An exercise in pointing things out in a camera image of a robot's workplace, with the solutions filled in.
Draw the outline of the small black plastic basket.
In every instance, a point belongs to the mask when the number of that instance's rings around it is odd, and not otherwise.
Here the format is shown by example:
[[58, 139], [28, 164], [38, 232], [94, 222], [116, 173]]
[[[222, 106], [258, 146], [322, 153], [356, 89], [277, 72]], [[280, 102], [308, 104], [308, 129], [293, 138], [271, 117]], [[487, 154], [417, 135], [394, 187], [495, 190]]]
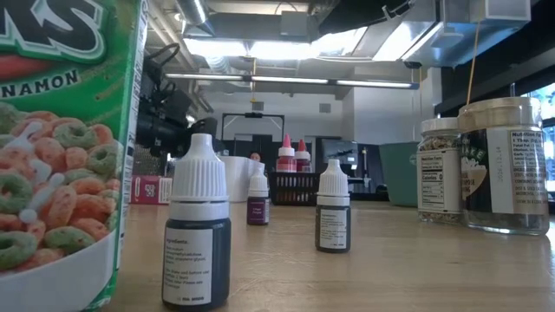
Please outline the small black plastic basket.
[[316, 206], [320, 175], [311, 172], [270, 172], [270, 199], [274, 205]]

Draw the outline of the white plastic bin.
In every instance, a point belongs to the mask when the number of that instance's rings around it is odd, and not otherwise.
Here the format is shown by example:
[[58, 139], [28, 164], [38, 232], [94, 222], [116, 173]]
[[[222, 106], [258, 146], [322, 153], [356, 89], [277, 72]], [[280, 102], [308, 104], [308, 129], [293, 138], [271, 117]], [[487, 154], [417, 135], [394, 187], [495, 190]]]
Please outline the white plastic bin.
[[220, 156], [225, 164], [226, 191], [231, 203], [247, 200], [250, 178], [262, 162], [238, 156]]

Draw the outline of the pink snack box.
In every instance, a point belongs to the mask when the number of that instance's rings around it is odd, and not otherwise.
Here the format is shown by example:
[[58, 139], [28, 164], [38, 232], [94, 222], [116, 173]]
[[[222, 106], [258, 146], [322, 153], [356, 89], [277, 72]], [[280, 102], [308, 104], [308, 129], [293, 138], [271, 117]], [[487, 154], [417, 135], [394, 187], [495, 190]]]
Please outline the pink snack box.
[[139, 205], [168, 205], [172, 187], [172, 178], [134, 175], [130, 202]]

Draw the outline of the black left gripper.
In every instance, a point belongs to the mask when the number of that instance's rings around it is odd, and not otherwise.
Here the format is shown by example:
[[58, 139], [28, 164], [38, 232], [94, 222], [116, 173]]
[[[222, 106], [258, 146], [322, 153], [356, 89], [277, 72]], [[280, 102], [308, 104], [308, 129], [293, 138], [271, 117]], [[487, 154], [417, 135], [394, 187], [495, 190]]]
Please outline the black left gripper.
[[184, 156], [195, 133], [208, 133], [214, 139], [218, 121], [213, 117], [187, 120], [187, 111], [193, 102], [181, 90], [170, 93], [154, 91], [140, 97], [136, 126], [136, 143], [149, 150], [152, 156], [170, 153]]

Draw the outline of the teal plastic bin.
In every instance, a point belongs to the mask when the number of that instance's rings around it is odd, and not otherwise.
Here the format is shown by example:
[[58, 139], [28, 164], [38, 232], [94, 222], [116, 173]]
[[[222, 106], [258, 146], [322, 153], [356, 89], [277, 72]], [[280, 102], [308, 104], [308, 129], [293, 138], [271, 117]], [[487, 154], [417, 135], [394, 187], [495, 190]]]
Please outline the teal plastic bin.
[[392, 205], [417, 206], [417, 146], [417, 142], [379, 146], [383, 181]]

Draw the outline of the green cereal box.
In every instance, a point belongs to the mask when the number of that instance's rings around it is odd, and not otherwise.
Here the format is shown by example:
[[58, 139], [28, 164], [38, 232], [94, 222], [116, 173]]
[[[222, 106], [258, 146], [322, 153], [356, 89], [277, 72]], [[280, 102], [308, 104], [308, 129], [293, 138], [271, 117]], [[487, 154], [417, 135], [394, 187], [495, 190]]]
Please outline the green cereal box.
[[147, 0], [0, 0], [0, 312], [109, 303]]

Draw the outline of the dark background workstation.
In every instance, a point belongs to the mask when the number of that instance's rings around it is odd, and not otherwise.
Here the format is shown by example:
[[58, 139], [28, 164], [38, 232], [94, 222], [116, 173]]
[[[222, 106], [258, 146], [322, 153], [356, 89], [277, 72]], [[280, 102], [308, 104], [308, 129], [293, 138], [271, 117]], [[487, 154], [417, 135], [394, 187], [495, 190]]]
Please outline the dark background workstation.
[[[224, 140], [231, 156], [250, 157], [258, 153], [266, 170], [275, 170], [280, 142], [267, 135], [256, 135], [250, 140]], [[387, 201], [388, 189], [384, 182], [379, 146], [365, 145], [336, 137], [316, 137], [306, 144], [310, 154], [310, 170], [322, 173], [329, 159], [339, 159], [341, 168], [349, 177], [349, 193], [354, 200]]]

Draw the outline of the pale overhead duct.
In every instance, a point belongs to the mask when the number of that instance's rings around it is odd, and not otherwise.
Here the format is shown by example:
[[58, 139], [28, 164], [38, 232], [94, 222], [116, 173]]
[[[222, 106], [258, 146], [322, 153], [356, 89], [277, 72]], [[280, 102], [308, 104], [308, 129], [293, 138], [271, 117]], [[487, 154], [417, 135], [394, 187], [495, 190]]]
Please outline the pale overhead duct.
[[402, 56], [427, 67], [471, 61], [523, 28], [533, 0], [440, 0], [441, 19]]

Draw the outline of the long linear ceiling light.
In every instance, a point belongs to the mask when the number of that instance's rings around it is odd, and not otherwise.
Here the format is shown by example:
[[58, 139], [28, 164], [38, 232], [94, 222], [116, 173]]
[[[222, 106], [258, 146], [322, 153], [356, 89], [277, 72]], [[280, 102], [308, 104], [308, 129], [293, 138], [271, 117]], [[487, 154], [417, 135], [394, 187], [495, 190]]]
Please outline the long linear ceiling light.
[[416, 90], [420, 84], [416, 82], [398, 81], [357, 81], [346, 79], [323, 79], [323, 78], [304, 78], [287, 76], [267, 76], [267, 75], [216, 75], [216, 74], [191, 74], [191, 73], [170, 73], [165, 74], [169, 79], [186, 79], [199, 81], [231, 81], [231, 82], [260, 82], [260, 83], [289, 83], [322, 85], [335, 87], [353, 88], [390, 88], [390, 89], [411, 89]]

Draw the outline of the white-lidded spice jar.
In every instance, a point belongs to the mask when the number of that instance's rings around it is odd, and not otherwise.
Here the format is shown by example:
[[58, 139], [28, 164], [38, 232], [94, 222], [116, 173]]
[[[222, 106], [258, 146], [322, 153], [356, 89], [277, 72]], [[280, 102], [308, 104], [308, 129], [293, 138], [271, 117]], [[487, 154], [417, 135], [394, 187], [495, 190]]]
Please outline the white-lidded spice jar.
[[455, 118], [421, 123], [417, 146], [418, 216], [421, 221], [460, 224], [460, 131]]

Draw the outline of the red food colouring bottle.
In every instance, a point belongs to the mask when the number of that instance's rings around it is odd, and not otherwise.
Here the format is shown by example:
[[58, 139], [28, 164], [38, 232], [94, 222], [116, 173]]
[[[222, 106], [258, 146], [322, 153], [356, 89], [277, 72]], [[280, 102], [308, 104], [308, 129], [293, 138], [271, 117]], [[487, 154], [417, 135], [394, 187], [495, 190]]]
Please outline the red food colouring bottle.
[[297, 162], [297, 172], [311, 172], [310, 153], [307, 150], [305, 142], [301, 139], [298, 142], [298, 148], [295, 151], [295, 160]]
[[278, 158], [276, 164], [277, 172], [293, 173], [297, 171], [297, 160], [295, 159], [295, 149], [291, 145], [289, 134], [284, 135], [283, 144], [278, 148]]

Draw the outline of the small purple dropper bottle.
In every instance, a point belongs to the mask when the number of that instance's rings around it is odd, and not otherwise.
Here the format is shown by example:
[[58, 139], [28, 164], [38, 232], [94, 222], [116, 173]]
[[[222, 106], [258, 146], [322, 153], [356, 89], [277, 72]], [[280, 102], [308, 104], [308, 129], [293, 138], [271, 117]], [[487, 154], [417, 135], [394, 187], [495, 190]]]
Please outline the small purple dropper bottle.
[[270, 197], [265, 165], [258, 163], [250, 178], [246, 222], [249, 225], [267, 225], [270, 222]]

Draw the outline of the black background gantry frame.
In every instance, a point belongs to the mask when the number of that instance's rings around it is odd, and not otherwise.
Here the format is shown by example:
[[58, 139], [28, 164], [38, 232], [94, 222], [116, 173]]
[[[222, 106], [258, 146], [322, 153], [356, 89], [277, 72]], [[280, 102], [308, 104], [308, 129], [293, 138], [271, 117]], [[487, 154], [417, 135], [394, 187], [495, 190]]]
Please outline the black background gantry frame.
[[228, 127], [229, 125], [232, 124], [232, 121], [230, 121], [228, 124], [225, 124], [225, 118], [228, 116], [233, 116], [235, 117], [243, 117], [246, 119], [263, 119], [263, 118], [279, 118], [281, 120], [281, 125], [278, 126], [278, 128], [281, 130], [281, 140], [283, 141], [284, 137], [285, 137], [285, 130], [284, 130], [284, 126], [285, 126], [285, 115], [283, 114], [263, 114], [263, 113], [256, 113], [256, 112], [250, 112], [250, 113], [222, 113], [221, 116], [221, 124], [222, 127], [220, 129], [220, 138], [223, 140], [225, 138], [225, 128]]

